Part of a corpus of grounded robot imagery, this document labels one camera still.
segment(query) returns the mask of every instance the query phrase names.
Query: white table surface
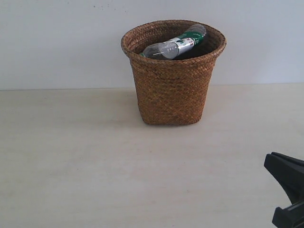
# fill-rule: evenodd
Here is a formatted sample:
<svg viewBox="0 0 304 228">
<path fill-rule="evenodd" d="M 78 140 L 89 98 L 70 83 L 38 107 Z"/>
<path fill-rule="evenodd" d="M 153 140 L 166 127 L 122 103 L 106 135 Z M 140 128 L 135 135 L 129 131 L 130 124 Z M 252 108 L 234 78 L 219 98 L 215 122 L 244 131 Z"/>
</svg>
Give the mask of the white table surface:
<svg viewBox="0 0 304 228">
<path fill-rule="evenodd" d="M 271 228 L 273 151 L 304 159 L 304 84 L 211 86 L 179 127 L 134 89 L 2 91 L 0 227 Z"/>
</svg>

